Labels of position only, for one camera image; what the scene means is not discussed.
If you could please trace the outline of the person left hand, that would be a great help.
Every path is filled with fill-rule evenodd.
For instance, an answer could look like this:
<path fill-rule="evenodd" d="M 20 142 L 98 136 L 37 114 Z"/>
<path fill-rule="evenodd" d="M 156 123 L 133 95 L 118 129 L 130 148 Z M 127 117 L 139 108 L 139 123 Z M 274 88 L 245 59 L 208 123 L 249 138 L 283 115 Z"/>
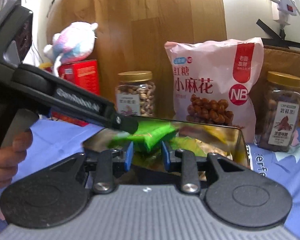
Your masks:
<path fill-rule="evenodd" d="M 18 172 L 18 165 L 25 160 L 33 142 L 30 129 L 16 136 L 12 146 L 0 148 L 0 189 L 10 185 Z"/>

